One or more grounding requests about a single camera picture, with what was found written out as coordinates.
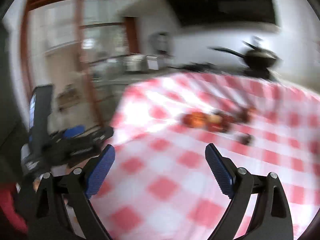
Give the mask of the pile of small fruits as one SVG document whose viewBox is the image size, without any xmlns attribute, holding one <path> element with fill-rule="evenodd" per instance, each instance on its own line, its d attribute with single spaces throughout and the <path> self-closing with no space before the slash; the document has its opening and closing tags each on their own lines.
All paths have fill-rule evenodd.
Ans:
<svg viewBox="0 0 320 240">
<path fill-rule="evenodd" d="M 182 116 L 182 124 L 190 128 L 206 129 L 208 132 L 227 133 L 232 124 L 249 123 L 254 113 L 254 108 L 243 108 L 237 115 L 227 114 L 222 111 L 204 113 L 193 111 Z"/>
</svg>

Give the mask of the red white checkered tablecloth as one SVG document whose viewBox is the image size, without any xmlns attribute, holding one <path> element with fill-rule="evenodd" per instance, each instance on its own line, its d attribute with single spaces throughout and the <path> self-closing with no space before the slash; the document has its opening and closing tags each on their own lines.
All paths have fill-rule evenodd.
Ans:
<svg viewBox="0 0 320 240">
<path fill-rule="evenodd" d="M 237 115 L 227 133 L 182 124 L 193 111 Z M 91 200 L 113 239 L 207 239 L 229 199 L 206 162 L 213 143 L 238 167 L 283 185 L 299 238 L 319 210 L 319 95 L 238 76 L 181 73 L 127 87 L 112 118 L 116 160 Z"/>
</svg>

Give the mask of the wooden framed glass door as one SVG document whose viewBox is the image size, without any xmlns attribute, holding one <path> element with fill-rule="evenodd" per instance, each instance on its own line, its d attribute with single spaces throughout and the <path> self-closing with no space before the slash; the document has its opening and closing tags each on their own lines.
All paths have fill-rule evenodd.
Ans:
<svg viewBox="0 0 320 240">
<path fill-rule="evenodd" d="M 52 83 L 53 127 L 104 127 L 116 109 L 108 88 L 94 83 L 100 61 L 138 53 L 136 19 L 118 14 L 125 0 L 26 0 L 20 31 L 27 97 Z"/>
</svg>

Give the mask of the black frying pan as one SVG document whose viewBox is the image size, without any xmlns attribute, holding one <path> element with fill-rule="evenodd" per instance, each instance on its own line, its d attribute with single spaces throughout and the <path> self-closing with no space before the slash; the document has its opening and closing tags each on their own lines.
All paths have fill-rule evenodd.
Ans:
<svg viewBox="0 0 320 240">
<path fill-rule="evenodd" d="M 249 69 L 259 72 L 268 71 L 269 68 L 273 67 L 280 60 L 280 58 L 270 50 L 263 49 L 260 46 L 255 46 L 245 41 L 243 43 L 251 48 L 244 54 L 224 47 L 208 47 L 208 49 L 237 56 L 244 61 Z"/>
</svg>

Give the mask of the black range hood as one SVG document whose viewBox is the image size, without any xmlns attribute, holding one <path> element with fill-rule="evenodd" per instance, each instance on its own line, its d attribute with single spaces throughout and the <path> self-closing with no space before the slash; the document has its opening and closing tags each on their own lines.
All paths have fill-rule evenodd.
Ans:
<svg viewBox="0 0 320 240">
<path fill-rule="evenodd" d="M 276 24 L 272 0 L 167 0 L 180 24 L 231 22 Z"/>
</svg>

